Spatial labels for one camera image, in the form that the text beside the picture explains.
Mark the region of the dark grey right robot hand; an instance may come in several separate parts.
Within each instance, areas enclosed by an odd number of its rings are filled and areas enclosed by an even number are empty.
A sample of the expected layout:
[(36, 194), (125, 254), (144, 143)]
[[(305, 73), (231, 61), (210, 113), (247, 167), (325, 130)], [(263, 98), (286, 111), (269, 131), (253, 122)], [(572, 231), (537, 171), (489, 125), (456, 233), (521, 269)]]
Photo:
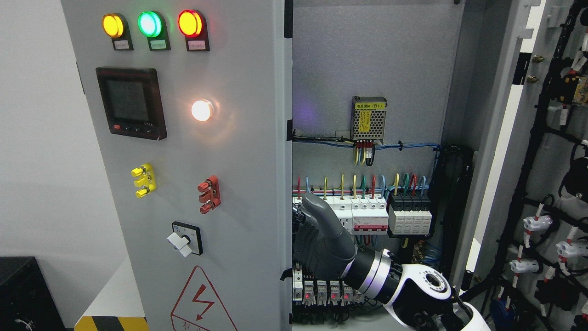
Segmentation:
[(293, 258), (319, 280), (336, 280), (355, 258), (357, 247), (332, 208), (308, 193), (301, 199), (305, 220), (293, 242)]

